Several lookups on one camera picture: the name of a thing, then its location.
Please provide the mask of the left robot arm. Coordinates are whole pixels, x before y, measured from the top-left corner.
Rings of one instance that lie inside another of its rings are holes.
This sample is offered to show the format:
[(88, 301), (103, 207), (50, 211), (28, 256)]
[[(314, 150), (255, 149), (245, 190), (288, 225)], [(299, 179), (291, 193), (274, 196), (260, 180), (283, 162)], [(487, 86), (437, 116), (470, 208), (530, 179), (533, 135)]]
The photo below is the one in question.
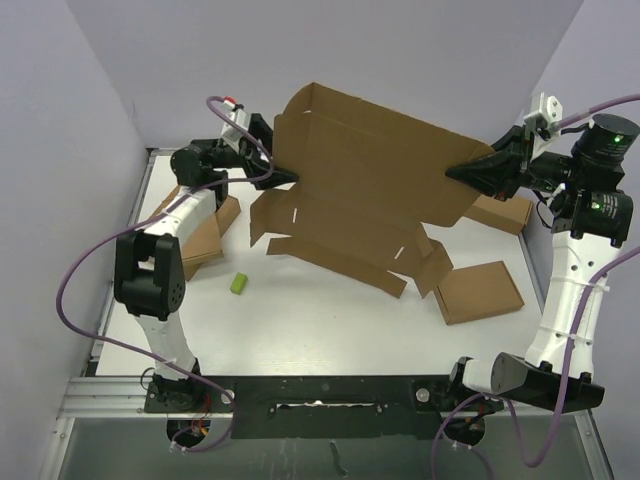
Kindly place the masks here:
[(158, 220), (116, 241), (114, 295), (144, 331), (157, 355), (153, 384), (182, 411), (196, 408), (204, 386), (179, 316), (186, 293), (182, 247), (211, 219), (228, 197), (228, 172), (243, 170), (255, 189), (295, 183), (295, 173), (271, 167), (273, 130), (258, 113), (237, 110), (215, 139), (194, 140), (175, 151), (170, 167), (176, 178), (173, 199)]

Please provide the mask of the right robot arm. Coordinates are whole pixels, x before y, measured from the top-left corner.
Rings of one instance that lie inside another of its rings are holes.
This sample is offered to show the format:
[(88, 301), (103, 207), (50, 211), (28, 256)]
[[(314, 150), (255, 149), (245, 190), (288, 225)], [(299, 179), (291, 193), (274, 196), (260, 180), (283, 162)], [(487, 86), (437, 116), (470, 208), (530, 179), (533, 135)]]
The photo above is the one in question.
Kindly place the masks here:
[(606, 266), (621, 257), (633, 200), (619, 189), (622, 162), (639, 135), (636, 123), (599, 113), (574, 128), (570, 154), (535, 145), (543, 128), (514, 126), (493, 153), (447, 170), (447, 177), (496, 200), (526, 188), (553, 215), (552, 271), (540, 325), (524, 356), (500, 353), (491, 367), (462, 357), (444, 385), (446, 400), (464, 409), (481, 392), (564, 413), (599, 406), (605, 390), (594, 383), (595, 328), (607, 288)]

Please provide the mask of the large cardboard box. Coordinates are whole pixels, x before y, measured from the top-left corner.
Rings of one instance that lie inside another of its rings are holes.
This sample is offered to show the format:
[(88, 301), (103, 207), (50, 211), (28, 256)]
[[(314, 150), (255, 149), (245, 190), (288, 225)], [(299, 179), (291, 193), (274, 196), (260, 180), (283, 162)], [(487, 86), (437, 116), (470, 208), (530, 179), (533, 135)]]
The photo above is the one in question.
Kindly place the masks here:
[(477, 192), (446, 171), (489, 155), (486, 143), (318, 83), (274, 120), (273, 159), (295, 173), (250, 208), (250, 239), (400, 297), (452, 269), (427, 225), (455, 225)]

